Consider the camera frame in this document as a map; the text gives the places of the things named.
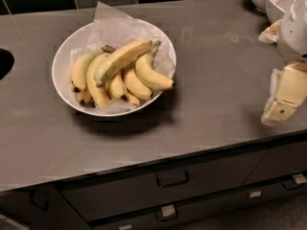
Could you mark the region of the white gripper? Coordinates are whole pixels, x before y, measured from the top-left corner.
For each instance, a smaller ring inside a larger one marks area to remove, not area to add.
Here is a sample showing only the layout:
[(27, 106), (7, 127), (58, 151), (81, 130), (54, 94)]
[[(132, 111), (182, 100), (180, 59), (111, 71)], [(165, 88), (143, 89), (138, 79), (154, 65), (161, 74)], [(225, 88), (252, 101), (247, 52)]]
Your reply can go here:
[[(273, 44), (288, 60), (307, 61), (307, 0), (295, 0), (281, 20), (273, 22), (258, 40)], [(273, 69), (270, 97), (261, 122), (274, 127), (289, 120), (307, 98), (307, 63), (294, 62)]]

